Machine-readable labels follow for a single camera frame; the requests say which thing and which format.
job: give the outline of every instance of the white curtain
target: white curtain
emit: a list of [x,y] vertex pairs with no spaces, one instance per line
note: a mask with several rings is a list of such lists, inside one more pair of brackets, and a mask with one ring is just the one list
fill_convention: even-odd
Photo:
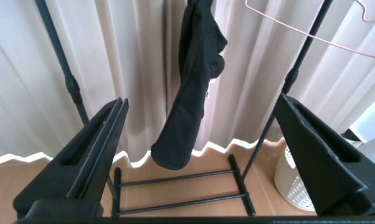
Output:
[[[251,0],[249,5],[309,31],[322,0]],[[375,0],[364,1],[375,19]],[[140,160],[157,139],[179,88],[183,0],[51,0],[48,8],[91,118],[128,98],[119,151]],[[195,149],[233,138],[254,142],[305,36],[261,17],[243,0],[216,0],[213,15],[229,44],[211,83]],[[353,1],[334,1],[318,36],[375,54],[375,26]],[[375,59],[314,41],[290,96],[337,132],[375,100]],[[32,0],[0,0],[0,156],[55,156],[82,128]],[[272,135],[278,135],[277,123]]]

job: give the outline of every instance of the clothing rack base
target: clothing rack base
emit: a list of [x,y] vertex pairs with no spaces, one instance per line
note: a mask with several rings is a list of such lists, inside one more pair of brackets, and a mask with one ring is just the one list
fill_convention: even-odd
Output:
[[[227,200],[232,198],[241,198],[243,200],[244,207],[248,216],[252,217],[255,215],[254,206],[252,205],[250,194],[248,193],[244,180],[240,174],[239,166],[236,163],[236,159],[233,155],[228,157],[228,161],[230,164],[229,170],[221,170],[215,172],[206,172],[201,174],[192,174],[192,175],[183,175],[179,177],[168,177],[168,178],[161,178],[161,179],[154,179],[154,180],[144,180],[144,181],[137,181],[137,182],[129,182],[129,183],[122,183],[121,182],[121,169],[117,167],[114,171],[114,184],[110,180],[107,179],[107,184],[110,188],[110,191],[113,195],[113,206],[112,206],[112,216],[119,217],[122,215],[128,215],[133,213],[140,213],[140,212],[150,212],[155,210],[161,210],[166,208],[176,208],[182,207],[186,205],[196,205],[200,203],[207,203],[207,202],[216,202],[219,200]],[[167,182],[173,180],[183,180],[183,179],[190,179],[190,178],[197,178],[197,177],[207,177],[210,175],[222,175],[222,174],[230,174],[233,173],[234,179],[236,181],[237,187],[239,189],[239,194],[232,194],[226,195],[221,197],[212,197],[212,198],[205,198],[200,200],[192,200],[188,202],[179,202],[179,203],[171,203],[166,205],[158,205],[152,207],[145,207],[145,208],[137,208],[137,209],[130,209],[130,210],[120,210],[120,202],[121,202],[121,188],[122,187],[131,187],[135,185],[143,185],[143,184],[155,184],[160,182]]]

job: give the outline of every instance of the hanging black clothing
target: hanging black clothing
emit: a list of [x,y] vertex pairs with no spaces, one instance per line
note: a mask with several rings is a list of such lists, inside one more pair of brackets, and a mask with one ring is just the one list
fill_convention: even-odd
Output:
[[210,0],[189,0],[184,12],[178,58],[181,86],[151,147],[153,160],[167,169],[182,169],[189,162],[210,78],[217,78],[225,66],[219,53],[227,41],[211,15],[211,4]]

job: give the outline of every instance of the floor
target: floor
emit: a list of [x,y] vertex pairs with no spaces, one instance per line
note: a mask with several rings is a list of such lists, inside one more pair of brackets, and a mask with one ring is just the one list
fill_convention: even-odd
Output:
[[[280,154],[285,148],[285,142],[267,142],[261,148],[257,159],[251,168],[245,184],[250,192],[257,216],[264,215],[316,215],[295,208],[285,201],[277,192],[273,174]],[[128,159],[123,157],[115,162],[110,171],[113,176],[114,168],[122,170],[122,181],[157,179],[178,175],[197,174],[229,169],[227,156],[233,154],[241,170],[244,169],[252,149],[232,145],[223,154],[207,148],[201,157],[192,156],[189,164],[178,171],[166,170],[156,165],[150,158],[139,168],[132,168]],[[12,208],[13,198],[42,170],[47,160],[41,159],[30,164],[19,161],[9,161],[0,165],[0,223],[11,223],[16,219]],[[125,187],[121,190],[121,209],[141,208],[166,203],[183,202],[214,196],[237,194],[238,189],[233,174],[223,174],[211,177],[176,180],[150,185]],[[103,216],[110,216],[112,196],[106,186],[102,197]],[[153,212],[137,213],[129,217],[180,217],[180,216],[245,216],[245,208],[241,198],[218,202],[202,203],[186,207],[170,208]]]

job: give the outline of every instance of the pink wire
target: pink wire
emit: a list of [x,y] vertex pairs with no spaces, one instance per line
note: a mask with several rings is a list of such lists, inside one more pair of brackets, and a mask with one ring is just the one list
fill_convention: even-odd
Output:
[[[366,19],[366,11],[367,11],[366,6],[365,6],[360,0],[355,0],[355,1],[356,1],[356,2],[362,7],[362,9],[363,9],[362,20],[363,20],[364,22],[367,22],[367,23],[373,23],[373,24],[375,24],[375,21],[369,21],[369,20]],[[316,40],[322,41],[322,42],[324,42],[324,43],[326,43],[326,44],[330,44],[330,45],[333,45],[333,46],[335,46],[335,47],[338,47],[338,48],[341,48],[341,49],[344,49],[344,50],[348,50],[348,51],[353,52],[353,53],[356,53],[356,54],[361,54],[361,55],[364,55],[364,56],[367,56],[367,57],[375,58],[375,56],[373,56],[373,55],[370,55],[370,54],[367,54],[367,53],[364,53],[364,52],[360,52],[360,51],[357,51],[357,50],[353,50],[353,49],[350,49],[350,48],[344,47],[344,46],[342,46],[342,45],[334,44],[334,43],[332,43],[332,42],[330,42],[330,41],[323,40],[323,39],[321,39],[321,38],[319,38],[319,37],[315,37],[314,35],[307,34],[306,32],[303,32],[303,31],[301,31],[301,30],[299,30],[299,29],[296,29],[296,28],[294,28],[294,27],[292,27],[292,26],[289,26],[289,25],[287,25],[287,24],[285,24],[285,23],[282,23],[282,22],[280,22],[280,21],[278,21],[278,20],[276,20],[276,19],[274,19],[274,18],[272,18],[272,17],[270,17],[270,16],[268,16],[268,15],[265,15],[264,13],[262,13],[262,12],[256,10],[256,9],[250,7],[250,6],[247,4],[247,0],[245,0],[245,6],[247,6],[249,9],[253,10],[253,11],[256,12],[256,13],[265,16],[266,18],[268,18],[268,19],[270,19],[270,20],[273,20],[274,22],[277,22],[277,23],[279,23],[279,24],[281,24],[281,25],[283,25],[283,26],[285,26],[285,27],[287,27],[287,28],[289,28],[289,29],[292,29],[292,30],[294,30],[294,31],[297,31],[297,32],[299,32],[299,33],[301,33],[301,34],[304,34],[304,35],[307,35],[307,36],[309,36],[309,37],[312,37],[312,38],[314,38],[314,39],[316,39]]]

